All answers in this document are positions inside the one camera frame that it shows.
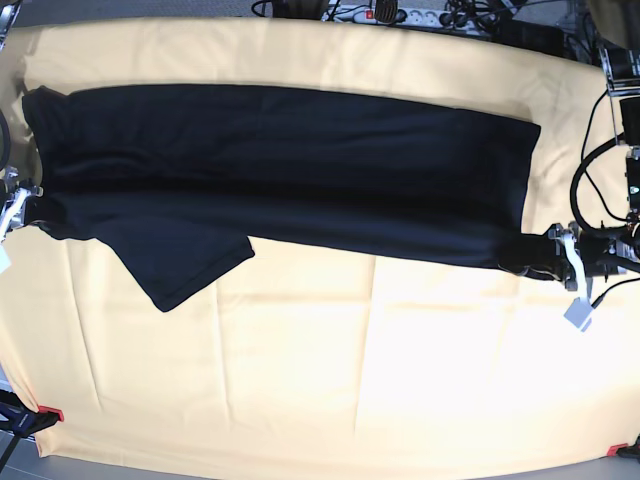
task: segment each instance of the power strip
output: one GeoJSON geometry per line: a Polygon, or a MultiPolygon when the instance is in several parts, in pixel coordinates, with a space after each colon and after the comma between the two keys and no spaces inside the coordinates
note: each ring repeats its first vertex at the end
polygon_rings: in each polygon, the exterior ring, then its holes
{"type": "MultiPolygon", "coordinates": [[[[456,26],[455,28],[443,25],[441,19],[443,19],[445,15],[451,14],[451,12],[445,10],[434,10],[431,8],[403,8],[400,10],[404,11],[407,16],[403,22],[398,21],[394,23],[395,27],[407,27],[413,30],[424,30],[428,32],[473,35],[477,37],[489,36],[487,33],[478,30],[471,21],[466,22],[464,25],[456,26]]],[[[330,5],[328,12],[332,11],[333,5],[330,5]]],[[[323,20],[327,20],[328,17],[329,15],[326,14],[323,20]]],[[[373,10],[365,5],[341,5],[336,11],[334,20],[362,25],[386,25],[378,22],[374,18],[373,10]]]]}

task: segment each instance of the black t-shirt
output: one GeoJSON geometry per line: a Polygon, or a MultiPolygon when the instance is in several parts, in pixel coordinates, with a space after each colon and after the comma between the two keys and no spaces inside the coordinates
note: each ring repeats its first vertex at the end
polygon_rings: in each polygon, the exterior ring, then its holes
{"type": "Polygon", "coordinates": [[[262,86],[40,88],[23,109],[45,196],[66,210],[48,233],[109,245],[162,311],[252,257],[248,236],[496,268],[540,132],[262,86]]]}

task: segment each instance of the yellow tablecloth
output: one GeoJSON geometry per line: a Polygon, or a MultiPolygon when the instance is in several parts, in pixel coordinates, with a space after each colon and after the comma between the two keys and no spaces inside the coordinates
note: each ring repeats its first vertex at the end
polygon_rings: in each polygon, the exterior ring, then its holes
{"type": "MultiPolygon", "coordinates": [[[[143,19],[15,30],[0,105],[27,156],[16,98],[134,83],[268,84],[368,93],[542,126],[523,230],[571,219],[590,67],[380,27],[143,19]]],[[[606,106],[591,146],[610,138],[606,106]]],[[[593,176],[626,209],[624,151],[593,176]]],[[[604,217],[581,188],[593,223],[604,217]]],[[[169,314],[97,242],[12,233],[0,276],[0,362],[63,424],[43,455],[234,479],[462,479],[603,456],[640,431],[633,287],[580,334],[559,284],[502,272],[254,240],[257,256],[169,314]]],[[[596,286],[596,292],[602,285],[596,286]]]]}

